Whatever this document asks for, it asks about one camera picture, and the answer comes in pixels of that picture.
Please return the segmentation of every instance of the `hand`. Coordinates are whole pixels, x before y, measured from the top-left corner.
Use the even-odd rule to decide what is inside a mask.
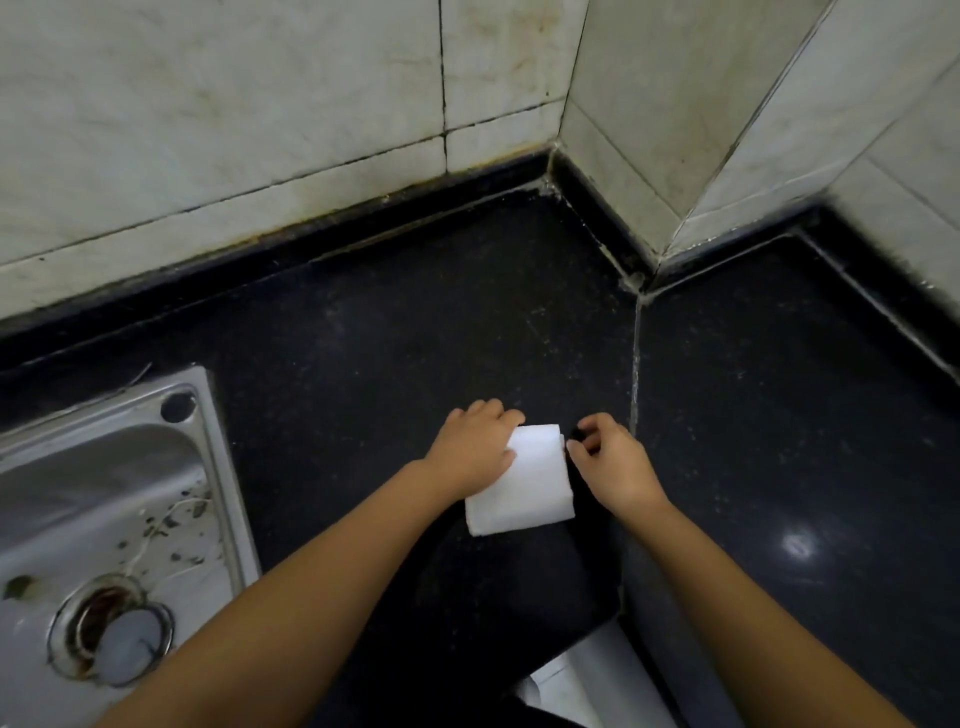
[[[619,519],[637,508],[649,510],[669,505],[647,451],[626,427],[605,412],[577,423],[588,433],[582,443],[569,440],[570,459],[590,491]]]
[[[456,502],[479,493],[504,474],[516,453],[507,441],[526,416],[518,409],[503,411],[500,400],[477,400],[466,412],[453,410],[423,458]]]

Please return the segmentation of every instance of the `folded cloth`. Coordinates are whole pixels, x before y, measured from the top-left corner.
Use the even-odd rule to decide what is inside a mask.
[[[507,447],[516,452],[510,469],[466,500],[470,534],[487,536],[572,519],[573,491],[560,426],[518,427]]]

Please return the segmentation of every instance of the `person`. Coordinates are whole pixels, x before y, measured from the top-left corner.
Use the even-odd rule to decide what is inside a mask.
[[[302,723],[420,534],[506,472],[523,422],[500,400],[453,410],[425,457],[237,596],[99,728]],[[596,414],[578,426],[587,436],[567,443],[570,458],[660,564],[748,725],[910,725],[671,504],[623,425]]]

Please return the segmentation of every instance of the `round drain strainer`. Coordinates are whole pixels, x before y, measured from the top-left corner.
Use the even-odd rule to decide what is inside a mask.
[[[172,640],[166,607],[148,603],[128,576],[105,574],[60,607],[47,636],[47,656],[63,677],[120,687],[153,667]]]

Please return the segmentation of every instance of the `sink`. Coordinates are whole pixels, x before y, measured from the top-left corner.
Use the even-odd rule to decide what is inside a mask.
[[[259,573],[204,368],[0,436],[0,728],[92,724]]]

